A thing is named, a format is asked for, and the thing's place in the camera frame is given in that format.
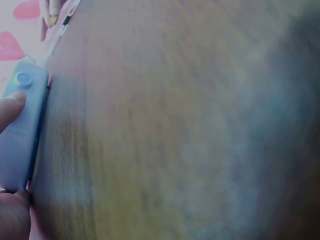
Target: wooden table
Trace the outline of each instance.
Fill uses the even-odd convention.
[[[48,63],[48,239],[319,239],[319,7],[83,0]]]

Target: heart pattern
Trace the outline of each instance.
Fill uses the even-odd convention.
[[[8,31],[0,32],[0,61],[19,60],[24,56],[17,39]]]
[[[18,20],[36,19],[40,16],[38,0],[29,0],[20,3],[13,11],[13,17]]]

